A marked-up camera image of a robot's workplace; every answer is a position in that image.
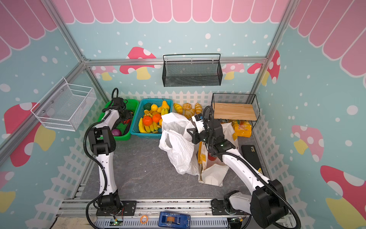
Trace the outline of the red soda can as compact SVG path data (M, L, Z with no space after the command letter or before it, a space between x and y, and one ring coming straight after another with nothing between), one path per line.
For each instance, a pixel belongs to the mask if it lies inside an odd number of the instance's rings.
M217 159L217 157L216 156L212 156L210 153L208 153L208 159L210 161L215 161Z

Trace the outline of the purple onion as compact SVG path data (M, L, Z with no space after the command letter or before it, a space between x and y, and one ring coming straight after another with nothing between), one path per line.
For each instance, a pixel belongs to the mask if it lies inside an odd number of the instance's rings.
M113 129L112 130L112 135L113 136L122 136L122 132L119 129Z

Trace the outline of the white plastic grocery bag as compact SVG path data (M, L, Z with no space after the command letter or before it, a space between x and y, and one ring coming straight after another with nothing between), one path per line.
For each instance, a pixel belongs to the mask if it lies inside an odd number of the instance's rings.
M194 125L185 116L169 113L162 116L162 135L159 148L165 151L177 173L199 175L196 153L198 145L192 143L188 129Z

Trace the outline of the white tote bag yellow handles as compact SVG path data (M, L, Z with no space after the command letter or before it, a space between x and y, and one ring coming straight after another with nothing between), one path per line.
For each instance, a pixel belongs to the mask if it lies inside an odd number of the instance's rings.
M239 148L238 136L235 133L231 123L222 124L225 139L229 140L236 149ZM209 153L205 143L201 142L198 151L198 163L200 175L198 182L207 185L222 187L223 180L229 170L229 166L223 163L219 158L215 160L209 159Z

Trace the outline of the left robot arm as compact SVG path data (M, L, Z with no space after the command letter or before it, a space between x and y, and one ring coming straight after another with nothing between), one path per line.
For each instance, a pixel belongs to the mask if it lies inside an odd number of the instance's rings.
M119 97L118 88L112 91L112 100L102 112L101 121L91 124L83 139L83 148L87 157L99 167L99 196L91 203L100 211L117 215L123 210L118 189L114 180L113 156L116 140L112 131L121 123L132 119L132 112L127 110L128 102Z

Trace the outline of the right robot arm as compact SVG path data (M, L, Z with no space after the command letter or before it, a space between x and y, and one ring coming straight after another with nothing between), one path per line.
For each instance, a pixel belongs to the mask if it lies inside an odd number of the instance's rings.
M225 198L228 203L226 211L246 212L263 229L270 225L283 229L284 226L278 221L292 214L294 228L300 229L300 217L287 202L281 182L270 180L244 159L234 144L225 138L223 127L218 119L214 119L213 112L213 108L207 106L201 114L192 116L195 127L187 132L192 137L192 143L203 142L209 155L229 166L251 192L250 198L241 192L232 192Z

